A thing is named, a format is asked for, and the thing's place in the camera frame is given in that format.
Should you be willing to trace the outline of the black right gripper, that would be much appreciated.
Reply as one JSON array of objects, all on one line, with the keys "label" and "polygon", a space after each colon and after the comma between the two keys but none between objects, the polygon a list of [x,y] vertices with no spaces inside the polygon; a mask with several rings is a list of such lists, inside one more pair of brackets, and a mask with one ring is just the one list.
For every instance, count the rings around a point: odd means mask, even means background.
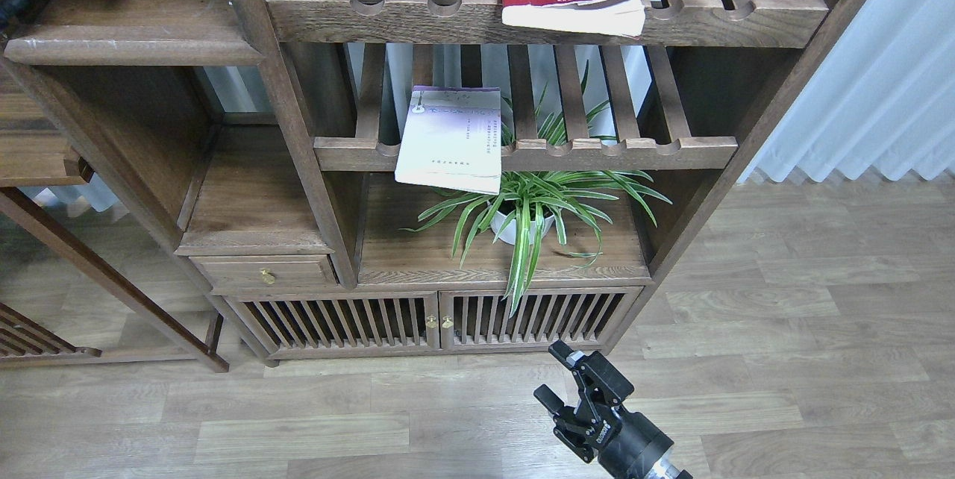
[{"label": "black right gripper", "polygon": [[548,350],[573,374],[582,400],[597,404],[598,411],[584,420],[548,385],[539,385],[534,398],[554,420],[556,438],[584,462],[597,460],[614,478],[675,478],[672,439],[641,413],[619,407],[634,392],[631,381],[601,352],[584,354],[562,340]]}]

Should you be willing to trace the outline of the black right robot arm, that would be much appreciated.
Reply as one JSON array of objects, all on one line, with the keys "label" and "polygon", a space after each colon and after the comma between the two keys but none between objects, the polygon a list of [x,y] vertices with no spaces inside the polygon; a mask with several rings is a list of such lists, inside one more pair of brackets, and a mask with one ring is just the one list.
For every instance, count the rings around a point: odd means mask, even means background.
[{"label": "black right robot arm", "polygon": [[580,459],[597,460],[614,478],[689,478],[671,464],[673,441],[623,401],[633,384],[601,353],[584,354],[556,340],[549,352],[573,374],[580,403],[569,407],[547,386],[534,396],[552,415],[554,434]]}]

